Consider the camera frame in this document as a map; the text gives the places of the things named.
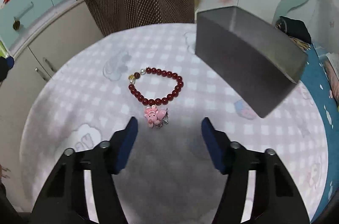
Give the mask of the person's left hand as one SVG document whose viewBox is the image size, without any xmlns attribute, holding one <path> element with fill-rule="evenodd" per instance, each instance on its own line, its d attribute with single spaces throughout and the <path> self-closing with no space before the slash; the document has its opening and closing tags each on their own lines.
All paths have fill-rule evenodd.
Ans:
<svg viewBox="0 0 339 224">
<path fill-rule="evenodd" d="M 11 174 L 11 170 L 9 168 L 6 168 L 2 165 L 0 165 L 0 182 L 2 183 L 3 179 L 9 179 Z"/>
</svg>

